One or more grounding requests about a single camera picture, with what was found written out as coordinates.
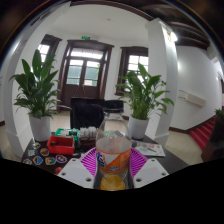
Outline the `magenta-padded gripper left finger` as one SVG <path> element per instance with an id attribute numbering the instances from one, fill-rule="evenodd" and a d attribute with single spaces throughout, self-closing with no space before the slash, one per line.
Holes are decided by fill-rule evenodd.
<path id="1" fill-rule="evenodd" d="M 78 186 L 92 189 L 97 174 L 96 149 L 92 148 L 81 158 L 72 158 L 58 176 Z"/>

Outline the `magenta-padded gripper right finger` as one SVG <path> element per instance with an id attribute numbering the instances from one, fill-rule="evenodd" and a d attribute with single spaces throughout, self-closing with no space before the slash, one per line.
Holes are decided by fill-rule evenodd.
<path id="1" fill-rule="evenodd" d="M 135 148 L 131 149 L 129 172 L 134 188 L 141 188 L 169 175 L 157 159 L 148 159 Z"/>

